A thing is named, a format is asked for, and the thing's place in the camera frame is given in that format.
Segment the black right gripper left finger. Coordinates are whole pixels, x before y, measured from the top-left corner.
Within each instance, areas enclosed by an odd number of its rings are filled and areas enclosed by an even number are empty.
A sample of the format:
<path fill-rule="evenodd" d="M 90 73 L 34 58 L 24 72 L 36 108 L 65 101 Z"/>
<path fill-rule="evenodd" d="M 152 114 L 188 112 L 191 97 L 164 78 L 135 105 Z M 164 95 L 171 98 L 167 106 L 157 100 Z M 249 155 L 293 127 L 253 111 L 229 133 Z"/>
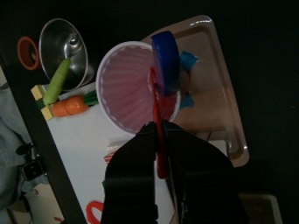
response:
<path fill-rule="evenodd" d="M 157 224 L 155 140 L 156 127 L 149 122 L 108 162 L 101 224 Z"/>

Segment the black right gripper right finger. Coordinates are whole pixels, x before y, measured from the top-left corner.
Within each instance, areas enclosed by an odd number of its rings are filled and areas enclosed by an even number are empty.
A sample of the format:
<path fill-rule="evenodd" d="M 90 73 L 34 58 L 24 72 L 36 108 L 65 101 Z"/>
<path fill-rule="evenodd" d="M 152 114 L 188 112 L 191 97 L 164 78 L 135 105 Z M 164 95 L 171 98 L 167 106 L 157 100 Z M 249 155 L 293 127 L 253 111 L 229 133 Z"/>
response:
<path fill-rule="evenodd" d="M 248 224 L 233 165 L 208 142 L 163 123 L 180 224 Z"/>

